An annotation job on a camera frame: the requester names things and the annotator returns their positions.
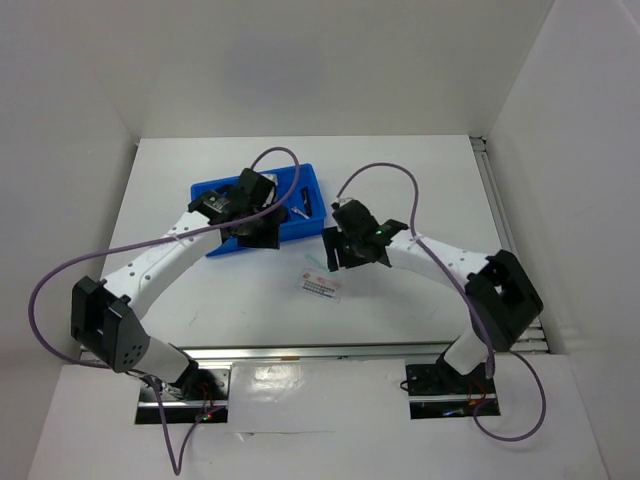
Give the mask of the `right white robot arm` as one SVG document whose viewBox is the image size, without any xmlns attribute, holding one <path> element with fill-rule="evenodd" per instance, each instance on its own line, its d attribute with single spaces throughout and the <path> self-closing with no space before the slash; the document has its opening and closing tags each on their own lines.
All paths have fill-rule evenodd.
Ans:
<svg viewBox="0 0 640 480">
<path fill-rule="evenodd" d="M 470 324 L 436 361 L 435 377 L 460 391 L 497 352 L 507 352 L 543 311 L 543 302 L 518 258 L 466 251 L 414 233 L 398 220 L 378 222 L 357 200 L 332 205 L 334 227 L 324 229 L 331 271 L 381 264 L 404 269 L 463 294 Z"/>
</svg>

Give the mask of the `blue plastic organizer tray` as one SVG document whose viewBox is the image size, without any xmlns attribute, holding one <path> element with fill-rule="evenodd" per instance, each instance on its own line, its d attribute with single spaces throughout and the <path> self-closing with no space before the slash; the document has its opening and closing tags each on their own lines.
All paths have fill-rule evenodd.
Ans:
<svg viewBox="0 0 640 480">
<path fill-rule="evenodd" d="M 321 189 L 316 178 L 313 166 L 309 163 L 301 164 L 299 169 L 299 178 L 294 192 L 284 202 L 287 209 L 288 219 L 280 225 L 280 242 L 289 242 L 306 237 L 321 235 L 325 228 L 325 220 L 327 217 L 325 202 L 321 193 Z M 282 167 L 266 170 L 263 173 L 273 173 L 278 178 L 277 199 L 285 195 L 290 188 L 294 179 L 294 166 Z M 219 178 L 204 182 L 192 184 L 190 187 L 191 200 L 196 199 L 201 194 L 209 190 L 219 190 L 225 184 L 234 184 L 239 176 Z M 313 216 L 308 220 L 301 218 L 291 211 L 291 207 L 297 207 L 304 212 L 304 206 L 300 190 L 308 187 L 310 190 L 311 203 L 313 208 Z M 246 250 L 233 244 L 220 246 L 217 249 L 206 254 L 207 257 L 221 256 Z"/>
</svg>

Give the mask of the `small silver tweezers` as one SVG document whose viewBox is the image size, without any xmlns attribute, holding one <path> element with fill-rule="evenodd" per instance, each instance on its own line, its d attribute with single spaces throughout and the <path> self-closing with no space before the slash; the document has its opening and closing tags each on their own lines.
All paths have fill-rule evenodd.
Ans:
<svg viewBox="0 0 640 480">
<path fill-rule="evenodd" d="M 294 206 L 294 207 L 291 207 L 291 211 L 292 211 L 294 214 L 296 214 L 296 215 L 300 216 L 301 218 L 303 218 L 303 219 L 305 219 L 305 220 L 308 220 L 308 219 L 309 219 L 309 216 L 308 216 L 305 212 L 303 212 L 302 210 L 300 210 L 299 208 L 297 208 L 297 207 L 295 207 L 295 206 Z"/>
</svg>

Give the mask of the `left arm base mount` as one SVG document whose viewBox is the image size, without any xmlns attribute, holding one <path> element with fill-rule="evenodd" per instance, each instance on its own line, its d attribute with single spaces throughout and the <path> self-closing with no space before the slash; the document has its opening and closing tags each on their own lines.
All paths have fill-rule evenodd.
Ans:
<svg viewBox="0 0 640 480">
<path fill-rule="evenodd" d="M 196 388 L 195 393 L 184 396 L 179 389 L 163 383 L 160 387 L 165 417 L 169 425 L 192 424 L 198 415 L 204 414 L 204 424 L 222 424 L 228 421 L 228 398 L 232 378 L 229 362 L 205 362 L 213 386 Z M 134 423 L 136 425 L 160 425 L 157 398 L 150 385 L 141 382 Z"/>
</svg>

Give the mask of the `mint green small brush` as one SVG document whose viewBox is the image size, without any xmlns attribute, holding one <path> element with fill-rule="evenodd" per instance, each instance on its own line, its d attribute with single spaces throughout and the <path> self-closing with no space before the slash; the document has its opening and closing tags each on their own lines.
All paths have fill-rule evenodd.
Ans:
<svg viewBox="0 0 640 480">
<path fill-rule="evenodd" d="M 311 264 L 313 264 L 315 267 L 320 269 L 325 269 L 325 265 L 320 260 L 318 260 L 315 256 L 311 254 L 306 254 L 305 259 L 309 261 Z"/>
</svg>

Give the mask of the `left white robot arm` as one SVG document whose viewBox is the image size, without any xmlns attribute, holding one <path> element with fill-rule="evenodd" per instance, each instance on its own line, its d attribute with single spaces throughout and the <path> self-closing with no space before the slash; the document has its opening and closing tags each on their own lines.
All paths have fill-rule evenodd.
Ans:
<svg viewBox="0 0 640 480">
<path fill-rule="evenodd" d="M 79 280 L 72 289 L 72 337 L 114 372 L 152 376 L 176 399 L 214 395 L 213 376 L 183 350 L 150 336 L 142 319 L 175 280 L 227 241 L 278 248 L 287 212 L 276 203 L 277 188 L 276 175 L 246 168 L 235 183 L 192 200 L 163 244 L 99 281 Z"/>
</svg>

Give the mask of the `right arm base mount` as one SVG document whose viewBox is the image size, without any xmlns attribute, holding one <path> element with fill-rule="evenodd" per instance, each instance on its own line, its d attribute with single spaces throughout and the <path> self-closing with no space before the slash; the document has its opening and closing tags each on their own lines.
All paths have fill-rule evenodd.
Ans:
<svg viewBox="0 0 640 480">
<path fill-rule="evenodd" d="M 408 395 L 412 420 L 500 416 L 495 383 L 487 379 L 481 364 L 466 376 L 441 372 L 436 364 L 408 364 L 406 378 L 399 384 Z"/>
</svg>

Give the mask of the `makeup sticker card packet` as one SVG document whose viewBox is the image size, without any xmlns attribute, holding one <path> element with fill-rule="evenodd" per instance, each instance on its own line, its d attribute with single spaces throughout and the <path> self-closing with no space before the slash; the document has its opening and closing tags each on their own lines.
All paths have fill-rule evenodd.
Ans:
<svg viewBox="0 0 640 480">
<path fill-rule="evenodd" d="M 339 303 L 342 298 L 343 284 L 324 271 L 305 268 L 297 276 L 296 287 L 318 298 Z"/>
</svg>

